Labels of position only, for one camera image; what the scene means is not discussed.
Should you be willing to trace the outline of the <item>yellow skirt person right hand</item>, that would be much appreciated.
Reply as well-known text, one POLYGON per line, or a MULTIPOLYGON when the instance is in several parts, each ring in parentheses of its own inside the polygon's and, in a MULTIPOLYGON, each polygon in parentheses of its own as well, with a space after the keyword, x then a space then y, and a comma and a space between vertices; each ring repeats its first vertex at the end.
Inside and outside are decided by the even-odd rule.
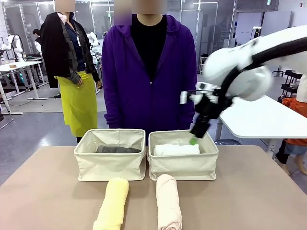
POLYGON ((82 83, 83 83, 83 81, 82 81, 82 78, 81 78, 81 76, 78 74, 78 72, 73 72, 72 74, 71 74, 71 77, 72 77, 72 82, 74 83, 74 84, 76 84, 76 85, 82 85, 82 83))

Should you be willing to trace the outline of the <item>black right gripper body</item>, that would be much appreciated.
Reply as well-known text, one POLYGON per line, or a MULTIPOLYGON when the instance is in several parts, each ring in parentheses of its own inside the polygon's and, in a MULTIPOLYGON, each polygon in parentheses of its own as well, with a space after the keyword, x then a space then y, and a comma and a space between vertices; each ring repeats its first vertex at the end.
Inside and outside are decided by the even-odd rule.
POLYGON ((196 90, 196 99, 194 101, 197 120, 217 119, 221 113, 218 104, 220 90, 196 90))

